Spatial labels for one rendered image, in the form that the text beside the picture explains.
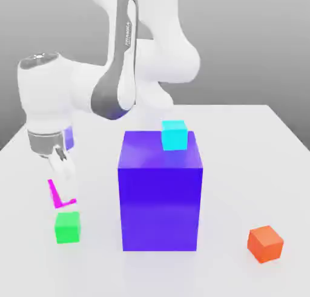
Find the small green cube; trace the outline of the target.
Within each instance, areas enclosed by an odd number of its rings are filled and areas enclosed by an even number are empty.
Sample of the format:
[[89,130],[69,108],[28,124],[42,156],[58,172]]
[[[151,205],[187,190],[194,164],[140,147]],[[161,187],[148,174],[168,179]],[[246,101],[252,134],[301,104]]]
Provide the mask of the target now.
[[58,213],[54,232],[58,244],[78,243],[81,235],[80,213],[77,211]]

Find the small cyan cube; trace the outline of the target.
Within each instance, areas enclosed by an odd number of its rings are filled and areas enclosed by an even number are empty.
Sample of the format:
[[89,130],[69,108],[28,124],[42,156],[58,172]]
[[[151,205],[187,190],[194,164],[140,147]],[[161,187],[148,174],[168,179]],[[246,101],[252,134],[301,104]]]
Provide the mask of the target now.
[[188,129],[183,120],[163,120],[161,141],[164,151],[186,150],[188,147]]

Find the large purple box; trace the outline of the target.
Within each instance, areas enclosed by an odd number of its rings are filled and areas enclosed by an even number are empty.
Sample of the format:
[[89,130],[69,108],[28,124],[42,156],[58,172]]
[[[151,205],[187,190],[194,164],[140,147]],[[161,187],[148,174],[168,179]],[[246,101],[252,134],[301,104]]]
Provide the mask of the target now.
[[203,164],[195,134],[165,151],[159,131],[127,131],[117,167],[124,251],[195,251]]

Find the small magenta cube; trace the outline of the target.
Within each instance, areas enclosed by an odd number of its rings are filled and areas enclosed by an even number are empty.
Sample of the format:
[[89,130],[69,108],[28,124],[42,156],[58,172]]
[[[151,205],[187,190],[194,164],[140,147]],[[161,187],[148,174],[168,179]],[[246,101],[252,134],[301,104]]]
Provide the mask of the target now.
[[60,208],[67,207],[69,205],[77,203],[77,200],[75,198],[73,198],[69,201],[62,201],[61,197],[58,194],[56,186],[54,185],[53,180],[48,179],[47,182],[48,182],[48,186],[50,188],[51,199],[53,200],[53,205],[54,205],[55,209],[60,209]]

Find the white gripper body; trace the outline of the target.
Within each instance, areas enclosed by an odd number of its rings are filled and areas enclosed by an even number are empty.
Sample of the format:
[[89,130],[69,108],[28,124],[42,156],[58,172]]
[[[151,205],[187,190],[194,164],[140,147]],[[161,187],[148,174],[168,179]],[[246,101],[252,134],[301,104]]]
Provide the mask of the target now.
[[49,162],[53,168],[52,179],[62,202],[76,198],[75,167],[68,154],[60,157],[58,154],[49,156]]

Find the small orange cube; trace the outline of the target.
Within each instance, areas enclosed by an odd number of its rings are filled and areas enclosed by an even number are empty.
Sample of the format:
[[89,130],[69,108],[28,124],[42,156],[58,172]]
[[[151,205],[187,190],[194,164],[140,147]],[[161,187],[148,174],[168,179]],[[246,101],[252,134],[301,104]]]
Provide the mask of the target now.
[[279,259],[284,240],[271,226],[262,226],[249,231],[247,248],[260,263]]

